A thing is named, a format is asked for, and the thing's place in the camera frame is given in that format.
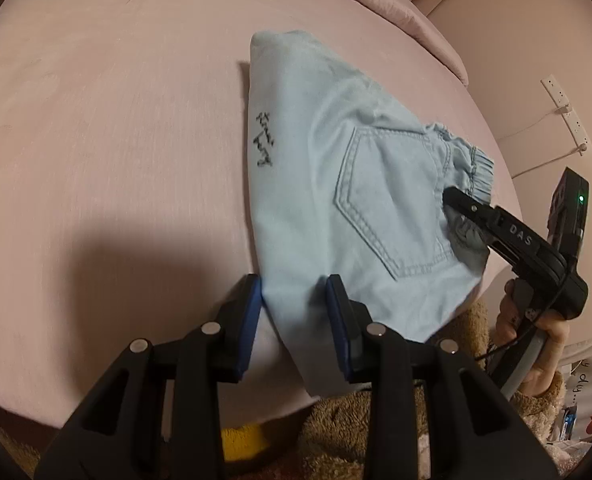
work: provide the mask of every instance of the wall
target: wall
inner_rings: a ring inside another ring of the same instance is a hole
[[[555,105],[540,79],[552,73],[592,141],[591,0],[444,0],[429,18],[463,58],[469,91],[511,174],[575,147],[562,117],[549,113]],[[589,217],[578,265],[589,283],[589,301],[572,323],[570,342],[575,342],[592,336],[592,153],[575,154],[518,176],[514,184],[525,222],[544,235],[551,194],[565,166],[590,183]],[[490,310],[509,276],[511,272],[501,275],[485,294]]]

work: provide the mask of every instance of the pocket stitching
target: pocket stitching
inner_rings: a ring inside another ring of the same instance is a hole
[[[378,137],[404,135],[412,139],[419,140],[433,161],[434,165],[436,165],[436,170],[438,173],[438,167],[435,158],[427,147],[429,141],[426,139],[426,137],[423,137],[423,134],[408,132],[405,130],[389,130],[387,128],[377,128],[375,131],[367,128],[355,128],[353,136],[349,141],[349,148],[345,161],[343,162],[343,166],[341,168],[341,180],[339,182],[338,193],[336,193],[335,197],[336,206],[338,206],[340,212],[343,213],[343,216],[345,216],[349,222],[354,224],[361,237],[367,242],[367,245],[372,248],[377,256],[383,260],[385,267],[387,267],[394,278],[402,278],[404,276],[412,276],[414,274],[429,272],[434,266],[436,266],[436,264],[444,261],[448,257],[448,253],[444,250],[442,244],[439,242],[437,232],[435,234],[435,240],[438,242],[438,246],[441,250],[437,251],[438,254],[433,257],[432,261],[427,264],[411,264],[401,268],[401,265],[390,256],[382,241],[375,233],[371,225],[369,225],[369,223],[364,219],[361,212],[356,209],[356,207],[349,201],[349,196],[351,194],[351,183],[353,181],[353,170],[355,168],[355,159],[358,155],[359,143],[361,142],[362,137],[367,135]],[[448,159],[445,161],[443,171],[446,171],[447,161]],[[440,182],[437,182],[433,190],[434,195],[436,195],[436,190],[438,189],[439,185]],[[442,200],[437,200],[437,208],[440,208],[441,202]]]

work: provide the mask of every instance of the brown fleece clothing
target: brown fleece clothing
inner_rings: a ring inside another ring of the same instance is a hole
[[[489,343],[486,306],[476,301],[469,310],[451,320],[430,341],[450,338],[469,355],[483,354]],[[564,381],[556,372],[549,389],[540,397],[516,393],[511,403],[536,436],[544,441],[564,397]],[[370,392],[317,403],[306,420],[298,450],[308,480],[360,480],[369,432]],[[428,462],[427,412],[421,388],[415,389],[419,462]]]

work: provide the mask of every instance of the mattress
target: mattress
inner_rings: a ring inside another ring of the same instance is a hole
[[[256,268],[249,41],[295,28],[482,148],[492,202],[520,216],[460,58],[408,0],[5,0],[0,406],[61,426],[132,339],[181,338]],[[228,427],[313,402],[264,312],[218,393]]]

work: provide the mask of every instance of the silver screw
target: silver screw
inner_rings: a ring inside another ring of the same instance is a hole
[[[201,326],[201,330],[204,335],[215,335],[220,332],[220,324],[215,321],[208,321]]]
[[[447,352],[448,354],[455,354],[458,351],[458,343],[456,343],[453,339],[443,339],[439,346],[441,347],[442,351]]]
[[[369,323],[367,325],[367,333],[371,335],[381,336],[387,331],[387,327],[381,323]]]
[[[147,350],[149,343],[144,339],[134,339],[130,344],[130,350],[135,354],[139,354]]]

